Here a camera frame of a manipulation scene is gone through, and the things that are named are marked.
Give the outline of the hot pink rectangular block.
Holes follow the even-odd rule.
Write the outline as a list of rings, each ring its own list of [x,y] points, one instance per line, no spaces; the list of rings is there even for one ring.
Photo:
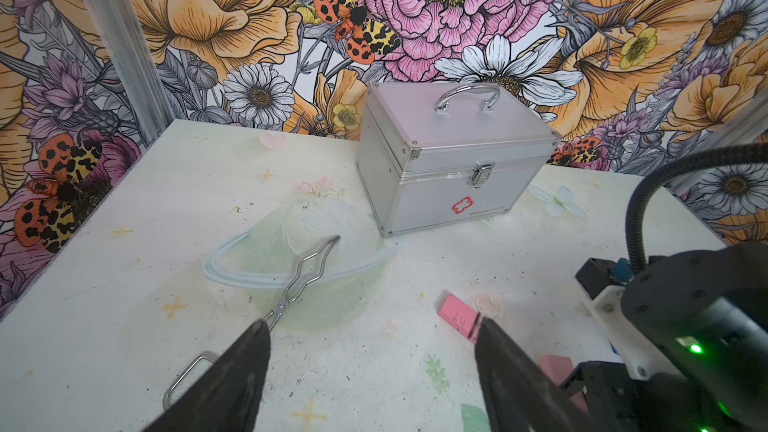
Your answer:
[[[438,316],[472,344],[477,342],[482,316],[449,293],[438,308]]]

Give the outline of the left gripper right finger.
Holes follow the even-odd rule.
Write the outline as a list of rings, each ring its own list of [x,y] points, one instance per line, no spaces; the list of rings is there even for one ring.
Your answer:
[[[481,320],[474,349],[493,431],[588,431],[591,422],[510,336]]]

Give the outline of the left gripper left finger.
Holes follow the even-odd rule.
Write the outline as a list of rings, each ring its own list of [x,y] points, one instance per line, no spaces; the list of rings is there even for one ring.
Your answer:
[[[147,429],[253,431],[270,352],[269,328],[257,320]]]

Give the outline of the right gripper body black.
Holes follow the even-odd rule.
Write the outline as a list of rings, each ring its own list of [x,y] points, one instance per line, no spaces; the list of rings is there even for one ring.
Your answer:
[[[570,397],[583,392],[596,431],[675,431],[685,417],[674,411],[686,379],[622,312],[629,284],[610,276],[616,262],[590,258],[575,274],[582,305],[608,339],[609,359],[579,363],[560,384]]]

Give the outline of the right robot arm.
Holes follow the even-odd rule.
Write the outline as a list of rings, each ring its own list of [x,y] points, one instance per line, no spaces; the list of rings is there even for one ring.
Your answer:
[[[766,429],[764,244],[655,257],[634,275],[591,259],[575,278],[619,356],[562,382],[583,396],[593,430]]]

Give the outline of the light pink rectangular block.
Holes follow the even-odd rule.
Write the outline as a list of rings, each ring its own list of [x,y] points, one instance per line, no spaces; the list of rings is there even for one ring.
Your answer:
[[[556,385],[561,384],[574,370],[574,364],[569,357],[545,355],[539,359],[539,366],[544,374]],[[582,412],[589,415],[588,406],[583,392],[578,392],[570,398]]]

